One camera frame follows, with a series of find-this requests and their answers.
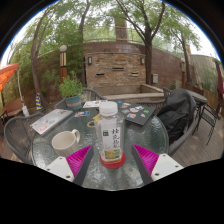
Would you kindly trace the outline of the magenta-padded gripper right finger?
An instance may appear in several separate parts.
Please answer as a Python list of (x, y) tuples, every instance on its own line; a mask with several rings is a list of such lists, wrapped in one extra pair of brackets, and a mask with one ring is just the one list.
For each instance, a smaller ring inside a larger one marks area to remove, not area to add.
[(183, 169), (168, 154), (156, 154), (147, 148), (133, 144), (132, 155), (145, 185)]

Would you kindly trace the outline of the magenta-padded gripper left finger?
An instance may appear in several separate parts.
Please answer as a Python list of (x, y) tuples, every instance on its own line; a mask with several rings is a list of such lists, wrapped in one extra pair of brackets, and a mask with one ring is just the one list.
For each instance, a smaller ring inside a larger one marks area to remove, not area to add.
[(59, 156), (45, 170), (81, 186), (93, 155), (93, 146), (89, 145), (68, 157)]

